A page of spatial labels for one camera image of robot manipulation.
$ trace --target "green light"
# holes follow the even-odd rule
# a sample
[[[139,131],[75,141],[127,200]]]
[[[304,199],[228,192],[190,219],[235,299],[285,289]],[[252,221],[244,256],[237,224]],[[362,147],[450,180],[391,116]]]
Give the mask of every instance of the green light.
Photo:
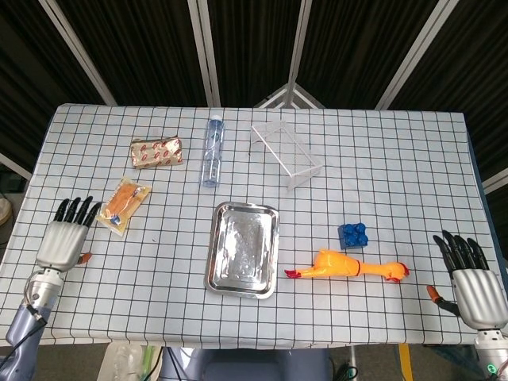
[[[493,364],[488,364],[487,365],[487,370],[492,373],[492,374],[495,374],[495,372],[497,372],[498,370],[496,369],[496,367],[493,365]]]

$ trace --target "clear plastic box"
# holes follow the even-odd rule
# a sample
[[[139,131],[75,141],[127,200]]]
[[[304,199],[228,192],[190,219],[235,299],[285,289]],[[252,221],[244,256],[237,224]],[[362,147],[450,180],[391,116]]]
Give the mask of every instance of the clear plastic box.
[[[287,174],[290,191],[319,173],[323,164],[310,153],[294,131],[294,125],[285,121],[273,121],[251,127],[251,152],[255,143],[263,142]]]

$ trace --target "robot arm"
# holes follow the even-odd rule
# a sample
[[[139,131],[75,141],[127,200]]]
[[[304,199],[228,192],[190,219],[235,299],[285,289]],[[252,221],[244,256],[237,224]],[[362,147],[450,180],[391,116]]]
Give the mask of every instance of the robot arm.
[[[95,204],[87,215],[89,197],[76,214],[80,201],[76,198],[67,209],[69,200],[64,200],[46,229],[37,253],[37,264],[42,268],[27,279],[23,302],[6,338],[13,350],[0,358],[0,381],[29,381],[33,377],[40,339],[64,284],[60,274],[80,263],[88,229],[101,206]]]
[[[501,328],[508,323],[508,305],[498,278],[489,270],[480,246],[471,238],[466,242],[446,230],[434,240],[443,255],[452,280],[457,303],[444,300],[434,287],[427,291],[433,302],[478,331],[475,348],[487,379],[508,379],[508,340]]]

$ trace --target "blue toy block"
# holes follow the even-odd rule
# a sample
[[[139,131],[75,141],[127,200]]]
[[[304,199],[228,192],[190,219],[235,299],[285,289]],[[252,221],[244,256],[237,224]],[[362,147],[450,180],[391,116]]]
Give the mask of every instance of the blue toy block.
[[[365,225],[346,224],[339,226],[339,243],[341,249],[345,248],[362,248],[367,246],[368,237],[365,235]]]

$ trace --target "orange food package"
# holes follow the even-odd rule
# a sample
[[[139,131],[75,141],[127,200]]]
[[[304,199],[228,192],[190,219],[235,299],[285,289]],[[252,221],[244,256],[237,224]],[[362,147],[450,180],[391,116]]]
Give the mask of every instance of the orange food package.
[[[129,225],[130,218],[151,189],[123,178],[113,196],[102,207],[97,220],[121,237]]]

